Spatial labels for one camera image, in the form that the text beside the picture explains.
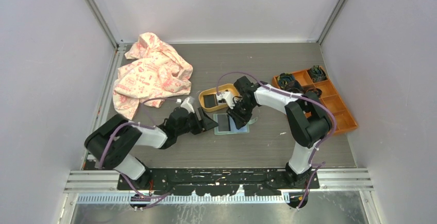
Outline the green card holder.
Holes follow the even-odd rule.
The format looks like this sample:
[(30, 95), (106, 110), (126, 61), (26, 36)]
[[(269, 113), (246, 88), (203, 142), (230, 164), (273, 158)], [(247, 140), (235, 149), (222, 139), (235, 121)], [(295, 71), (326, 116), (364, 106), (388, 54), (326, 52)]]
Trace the green card holder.
[[(213, 120), (216, 121), (216, 122), (217, 122), (217, 115), (218, 114), (213, 114)], [(217, 127), (216, 127), (216, 128), (214, 128), (214, 134), (215, 135), (231, 135), (231, 134), (249, 133), (249, 126), (254, 124), (254, 123), (256, 123), (257, 120), (258, 120), (258, 118), (255, 117), (255, 118), (251, 119), (246, 126), (242, 127), (241, 129), (237, 129), (236, 126), (235, 126), (234, 121), (229, 116), (230, 131), (229, 132), (218, 132)]]

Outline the black credit card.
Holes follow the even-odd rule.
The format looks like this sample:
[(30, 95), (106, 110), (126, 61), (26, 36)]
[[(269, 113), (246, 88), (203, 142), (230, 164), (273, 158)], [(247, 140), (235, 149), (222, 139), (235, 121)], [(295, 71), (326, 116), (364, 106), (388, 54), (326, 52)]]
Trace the black credit card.
[(214, 108), (216, 106), (218, 106), (216, 94), (204, 95), (204, 107), (205, 108)]

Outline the yellow oval tray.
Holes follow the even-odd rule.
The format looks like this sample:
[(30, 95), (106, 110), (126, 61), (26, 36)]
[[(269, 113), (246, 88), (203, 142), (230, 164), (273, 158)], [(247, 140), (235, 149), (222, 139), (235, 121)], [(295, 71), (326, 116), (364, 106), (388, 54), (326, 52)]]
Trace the yellow oval tray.
[[(218, 90), (220, 92), (231, 91), (234, 95), (239, 95), (239, 92), (236, 90), (236, 88), (234, 87), (234, 85), (232, 83), (227, 83), (227, 84), (224, 84), (224, 85), (220, 85), (218, 87)], [(198, 100), (200, 102), (201, 107), (204, 109), (205, 112), (214, 112), (214, 111), (218, 111), (218, 110), (221, 110), (221, 109), (228, 108), (228, 106), (226, 104), (220, 105), (220, 106), (218, 105), (218, 106), (216, 106), (214, 108), (205, 108), (204, 107), (204, 95), (207, 95), (207, 94), (216, 94), (216, 93), (217, 93), (216, 88), (210, 88), (210, 89), (207, 89), (207, 90), (204, 90), (204, 91), (200, 92), (200, 94), (198, 96)]]

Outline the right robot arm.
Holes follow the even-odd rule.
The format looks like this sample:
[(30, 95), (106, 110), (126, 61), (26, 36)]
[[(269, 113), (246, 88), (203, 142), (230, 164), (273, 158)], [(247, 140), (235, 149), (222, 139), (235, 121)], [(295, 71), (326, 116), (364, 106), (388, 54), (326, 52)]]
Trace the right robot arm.
[(319, 145), (337, 128), (333, 114), (313, 92), (286, 92), (263, 81), (252, 83), (245, 76), (234, 87), (237, 95), (222, 92), (217, 99), (228, 105), (227, 114), (238, 129), (249, 123), (255, 107), (269, 107), (286, 115), (295, 145), (284, 176), (290, 187), (301, 187), (312, 172), (312, 160)]

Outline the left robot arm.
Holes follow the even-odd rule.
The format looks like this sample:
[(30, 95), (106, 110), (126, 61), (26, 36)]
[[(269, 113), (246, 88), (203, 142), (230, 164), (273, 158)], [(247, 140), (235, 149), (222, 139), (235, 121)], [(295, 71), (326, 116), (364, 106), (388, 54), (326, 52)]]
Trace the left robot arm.
[(197, 135), (218, 127), (202, 108), (189, 111), (177, 107), (164, 122), (157, 126), (145, 126), (128, 121), (116, 114), (91, 133), (84, 142), (85, 148), (99, 161), (99, 168), (116, 170), (130, 179), (137, 189), (145, 189), (151, 180), (151, 172), (130, 151), (135, 146), (167, 149), (181, 135)]

